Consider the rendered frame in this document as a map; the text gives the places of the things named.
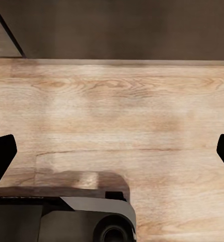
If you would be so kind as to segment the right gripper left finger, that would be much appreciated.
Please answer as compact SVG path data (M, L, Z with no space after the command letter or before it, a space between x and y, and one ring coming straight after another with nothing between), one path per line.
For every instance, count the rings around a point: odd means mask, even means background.
M0 180L17 154L14 135L0 137Z

